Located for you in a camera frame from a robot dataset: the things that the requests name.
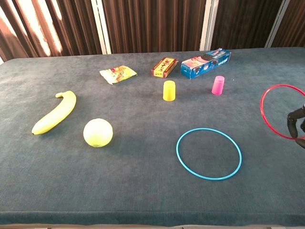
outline banana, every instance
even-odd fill
[[[68,114],[71,113],[76,103],[76,96],[72,91],[60,92],[56,98],[63,97],[63,100],[50,113],[39,120],[32,129],[34,135],[46,133],[60,123]]]

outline plastic hoop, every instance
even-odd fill
[[[271,87],[269,87],[262,95],[262,98],[261,98],[261,101],[260,101],[260,109],[261,109],[261,114],[262,114],[262,117],[263,117],[263,120],[265,121],[265,123],[267,124],[267,126],[273,131],[275,132],[277,135],[281,136],[281,137],[284,137],[284,138],[287,138],[287,139],[291,139],[291,140],[296,140],[296,139],[304,139],[305,136],[303,137],[289,137],[289,136],[286,136],[286,135],[283,135],[281,134],[280,132],[278,132],[274,127],[272,127],[268,121],[268,119],[266,118],[265,116],[265,113],[264,113],[264,99],[266,97],[266,95],[268,94],[269,91],[271,91],[272,89],[275,89],[277,87],[290,87],[292,89],[295,89],[296,91],[298,91],[299,93],[301,93],[303,96],[305,96],[305,92],[303,92],[301,89],[295,87],[295,86],[292,86],[292,85],[289,85],[289,84],[275,84]]]
[[[179,143],[181,141],[181,139],[186,136],[187,134],[189,134],[190,132],[193,132],[193,131],[197,131],[197,130],[208,130],[208,131],[213,131],[213,132],[217,132],[223,136],[225,136],[226,138],[228,138],[233,144],[234,146],[236,147],[237,151],[238,151],[238,155],[239,155],[239,163],[238,163],[238,166],[237,168],[234,170],[233,173],[225,176],[225,177],[205,177],[205,176],[202,176],[198,173],[195,173],[194,171],[192,171],[181,159],[180,155],[179,155]],[[227,134],[219,131],[219,130],[215,130],[215,129],[211,129],[211,128],[196,128],[196,129],[192,129],[192,130],[189,130],[187,132],[185,132],[183,135],[181,135],[181,137],[179,138],[178,142],[177,142],[177,145],[176,145],[176,153],[177,153],[177,157],[180,161],[180,163],[183,165],[183,167],[189,171],[190,173],[192,173],[193,175],[199,177],[199,178],[202,178],[202,179],[206,179],[206,180],[224,180],[224,179],[227,179],[227,178],[230,178],[232,177],[235,173],[237,173],[237,171],[239,170],[240,166],[242,165],[242,153],[240,152],[240,149],[238,147],[238,145],[236,144],[236,142]]]

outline blue box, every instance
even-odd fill
[[[207,52],[202,56],[195,56],[181,63],[181,73],[192,79],[203,73],[219,67],[229,61],[231,52],[225,49],[217,49]]]

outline small cardboard box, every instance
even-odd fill
[[[177,65],[177,63],[178,61],[174,58],[163,57],[162,60],[160,60],[151,70],[152,75],[166,78]]]
[[[196,56],[181,63],[181,73],[192,79],[203,73],[219,67],[229,61],[231,52],[225,49],[217,49],[207,52],[202,56]]]

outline plastic cup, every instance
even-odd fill
[[[165,101],[174,101],[176,98],[176,84],[172,80],[167,80],[163,85],[163,99]]]
[[[214,85],[212,88],[213,94],[222,94],[224,88],[224,77],[221,75],[218,75],[215,77]]]

